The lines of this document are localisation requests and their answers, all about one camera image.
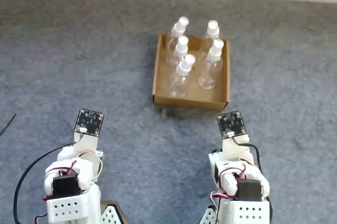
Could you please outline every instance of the bottle cap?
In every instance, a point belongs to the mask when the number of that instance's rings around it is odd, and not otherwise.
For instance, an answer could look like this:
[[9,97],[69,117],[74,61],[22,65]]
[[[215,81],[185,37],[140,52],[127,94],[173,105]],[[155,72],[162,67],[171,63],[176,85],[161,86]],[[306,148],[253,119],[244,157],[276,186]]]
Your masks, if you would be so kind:
[[212,39],[219,38],[219,25],[217,21],[211,20],[207,25],[207,36]]
[[187,17],[180,17],[178,22],[174,24],[171,33],[174,36],[180,37],[184,34],[186,26],[189,24],[189,19]]
[[189,74],[192,69],[193,64],[195,63],[195,57],[192,54],[187,54],[183,60],[180,61],[176,68],[176,73],[182,77],[185,77]]
[[210,48],[209,53],[207,54],[207,60],[210,60],[211,62],[216,62],[221,59],[221,52],[222,48],[224,46],[224,43],[220,39],[215,39],[213,41],[213,45]]
[[184,56],[186,56],[188,51],[188,43],[189,39],[186,36],[181,36],[178,39],[178,43],[175,46],[174,55],[182,59]]

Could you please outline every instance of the cardboard box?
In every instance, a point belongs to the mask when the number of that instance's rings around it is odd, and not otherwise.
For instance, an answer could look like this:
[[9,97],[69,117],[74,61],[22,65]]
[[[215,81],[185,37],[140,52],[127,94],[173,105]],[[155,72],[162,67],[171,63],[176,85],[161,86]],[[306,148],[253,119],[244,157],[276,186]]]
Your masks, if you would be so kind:
[[[197,60],[201,38],[195,36],[187,37],[189,38],[189,54],[193,54]],[[174,69],[168,67],[166,64],[165,41],[166,35],[159,36],[152,89],[154,103],[173,106],[201,107],[206,109],[224,109],[230,101],[230,42],[228,40],[223,40],[223,67],[215,88],[206,90],[198,85],[197,79],[200,76],[200,69],[198,65],[195,64],[189,73],[190,81],[187,97],[185,99],[176,99],[169,96],[168,77],[172,74]]]

